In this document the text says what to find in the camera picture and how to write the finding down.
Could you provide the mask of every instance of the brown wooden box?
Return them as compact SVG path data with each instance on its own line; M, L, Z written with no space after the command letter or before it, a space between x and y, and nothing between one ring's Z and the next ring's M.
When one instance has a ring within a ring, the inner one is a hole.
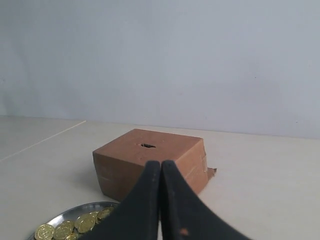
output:
M122 201L149 160L174 160L196 194L214 175L214 170L207 168L202 138L133 129L93 151L93 162L103 194Z

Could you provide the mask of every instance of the silver tray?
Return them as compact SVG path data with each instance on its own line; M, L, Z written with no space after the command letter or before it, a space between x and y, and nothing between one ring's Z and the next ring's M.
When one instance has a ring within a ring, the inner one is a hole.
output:
M65 220L75 221L82 214L87 214L94 211L101 211L106 207L112 207L112 206L116 207L117 205L118 203L111 202L111 201L97 201L97 202L86 203L86 204L71 208L67 211L64 211L63 213L61 213L60 215L56 216L55 218L53 218L52 220L46 223L56 227ZM26 240L34 240L35 239L34 235L35 233L33 233Z

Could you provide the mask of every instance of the pile of gold coins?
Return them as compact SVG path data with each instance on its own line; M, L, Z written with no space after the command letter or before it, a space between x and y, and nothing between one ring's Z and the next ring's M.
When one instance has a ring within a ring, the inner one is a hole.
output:
M104 208L101 211L93 211L83 214L76 221L65 220L56 228L50 224L39 226L34 233L35 240L77 240L81 234L91 231L102 219L110 215L114 210L113 206Z

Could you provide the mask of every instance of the white table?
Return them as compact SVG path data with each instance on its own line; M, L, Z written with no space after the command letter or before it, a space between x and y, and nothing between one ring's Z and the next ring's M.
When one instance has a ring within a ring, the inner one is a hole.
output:
M320 239L320 140L0 117L1 239L25 239L69 208L111 200L92 151L133 128L204 138L217 174L200 198L248 237Z

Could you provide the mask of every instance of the white backdrop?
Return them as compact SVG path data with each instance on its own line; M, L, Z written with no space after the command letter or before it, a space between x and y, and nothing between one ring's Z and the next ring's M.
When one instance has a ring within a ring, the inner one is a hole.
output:
M320 138L318 0L1 0L0 115Z

